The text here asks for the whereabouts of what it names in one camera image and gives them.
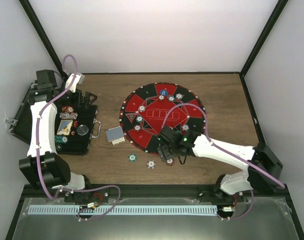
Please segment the white blue chip stack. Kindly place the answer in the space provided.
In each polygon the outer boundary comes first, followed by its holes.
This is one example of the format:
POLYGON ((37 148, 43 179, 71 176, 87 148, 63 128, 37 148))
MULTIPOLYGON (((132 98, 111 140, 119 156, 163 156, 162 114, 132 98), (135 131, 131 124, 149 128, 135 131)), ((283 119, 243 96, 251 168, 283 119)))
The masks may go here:
POLYGON ((154 169, 155 166, 156 166, 156 162, 155 162, 154 160, 149 160, 149 161, 147 162, 147 167, 148 167, 149 169, 154 169))

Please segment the blue green poker chip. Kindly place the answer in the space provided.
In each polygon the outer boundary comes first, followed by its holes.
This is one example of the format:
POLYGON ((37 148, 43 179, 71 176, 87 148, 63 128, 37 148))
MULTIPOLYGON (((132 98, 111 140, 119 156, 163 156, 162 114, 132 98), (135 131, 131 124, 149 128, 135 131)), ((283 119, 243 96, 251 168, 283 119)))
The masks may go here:
POLYGON ((136 121, 137 121, 138 123, 141 123, 141 122, 143 121, 143 118, 142 118, 141 116, 138 116, 138 117, 136 118, 136 121))
POLYGON ((168 97, 168 100, 169 100, 170 102, 173 102, 173 101, 175 101, 175 97, 172 96, 172 95, 170 95, 170 96, 168 97))

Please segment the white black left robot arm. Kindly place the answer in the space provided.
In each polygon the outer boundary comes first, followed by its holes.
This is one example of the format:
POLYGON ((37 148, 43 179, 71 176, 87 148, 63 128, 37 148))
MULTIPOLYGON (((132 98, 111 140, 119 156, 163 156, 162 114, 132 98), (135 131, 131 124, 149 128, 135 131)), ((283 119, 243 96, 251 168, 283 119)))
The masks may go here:
POLYGON ((69 137, 72 132, 78 136, 73 126, 74 119, 61 119, 55 127, 57 103, 76 96, 76 86, 84 80, 81 73, 73 73, 67 80, 63 92, 55 95, 52 83, 39 84, 37 91, 29 98, 32 116, 32 136, 27 158, 19 161, 19 168, 31 186, 36 189, 48 188, 63 191, 70 189, 83 202, 90 201, 94 196, 92 187, 86 185, 86 177, 71 172, 68 163, 57 154, 55 137, 61 137, 61 144, 71 144, 69 137))

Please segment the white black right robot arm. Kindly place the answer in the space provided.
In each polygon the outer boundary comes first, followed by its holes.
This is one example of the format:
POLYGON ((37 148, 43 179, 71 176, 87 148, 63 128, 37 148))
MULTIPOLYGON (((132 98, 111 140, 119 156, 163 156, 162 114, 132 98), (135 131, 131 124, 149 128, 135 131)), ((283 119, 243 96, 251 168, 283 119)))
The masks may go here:
POLYGON ((285 188, 279 180, 282 164, 263 143, 236 145, 212 139, 207 133, 188 130, 181 134, 169 126, 162 128, 158 139, 167 155, 209 158, 238 168, 239 172, 218 178, 214 195, 221 202, 243 191, 255 190, 271 195, 277 189, 285 188))

